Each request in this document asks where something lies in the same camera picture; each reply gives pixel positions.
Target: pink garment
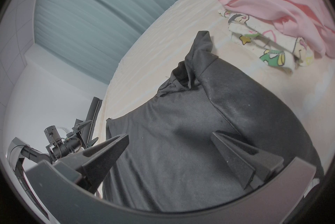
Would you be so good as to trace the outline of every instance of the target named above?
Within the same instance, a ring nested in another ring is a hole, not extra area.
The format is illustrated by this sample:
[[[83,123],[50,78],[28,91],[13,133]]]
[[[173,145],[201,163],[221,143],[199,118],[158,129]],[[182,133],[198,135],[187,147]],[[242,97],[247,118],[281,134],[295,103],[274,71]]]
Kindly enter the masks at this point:
[[[322,56],[335,57],[335,24],[322,0],[219,0],[225,9],[270,20],[292,37],[304,37]]]

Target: black garment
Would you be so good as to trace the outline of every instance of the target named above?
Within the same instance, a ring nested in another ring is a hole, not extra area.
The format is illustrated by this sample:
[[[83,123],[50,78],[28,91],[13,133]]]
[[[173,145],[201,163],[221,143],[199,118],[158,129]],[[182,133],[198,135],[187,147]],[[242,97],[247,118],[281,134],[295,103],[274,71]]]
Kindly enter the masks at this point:
[[[130,144],[103,182],[103,197],[149,211],[204,209],[245,191],[210,140],[216,130],[284,158],[320,159],[292,111],[242,71],[211,53],[198,32],[180,62],[148,102],[108,119],[106,138],[127,133]]]

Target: pink shirt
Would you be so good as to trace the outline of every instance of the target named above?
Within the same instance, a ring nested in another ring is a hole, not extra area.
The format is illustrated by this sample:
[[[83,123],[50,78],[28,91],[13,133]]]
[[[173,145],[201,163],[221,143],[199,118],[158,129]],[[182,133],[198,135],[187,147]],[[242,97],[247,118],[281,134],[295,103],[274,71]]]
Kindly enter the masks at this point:
[[[335,25],[322,0],[219,0],[225,9],[273,22],[292,37],[304,37],[322,56],[335,57]]]

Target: teal curtain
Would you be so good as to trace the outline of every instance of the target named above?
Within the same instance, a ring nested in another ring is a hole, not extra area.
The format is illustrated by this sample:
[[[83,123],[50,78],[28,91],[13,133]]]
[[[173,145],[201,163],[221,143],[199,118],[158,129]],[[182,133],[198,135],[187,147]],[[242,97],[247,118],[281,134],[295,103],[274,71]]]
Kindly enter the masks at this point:
[[[177,0],[36,0],[35,42],[109,84],[122,57]]]

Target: bed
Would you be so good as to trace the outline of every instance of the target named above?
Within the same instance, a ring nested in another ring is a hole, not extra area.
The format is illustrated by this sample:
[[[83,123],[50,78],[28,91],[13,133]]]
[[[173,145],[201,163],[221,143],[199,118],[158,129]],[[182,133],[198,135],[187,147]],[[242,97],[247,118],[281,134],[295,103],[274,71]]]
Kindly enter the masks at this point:
[[[208,30],[214,54],[270,90],[295,113],[327,171],[335,149],[335,60],[316,58],[311,66],[299,67],[291,75],[269,67],[231,41],[228,19],[218,13],[221,8],[217,0],[178,0],[142,34],[109,84],[93,138],[105,141],[108,118],[121,117],[152,98],[184,60],[197,32]]]

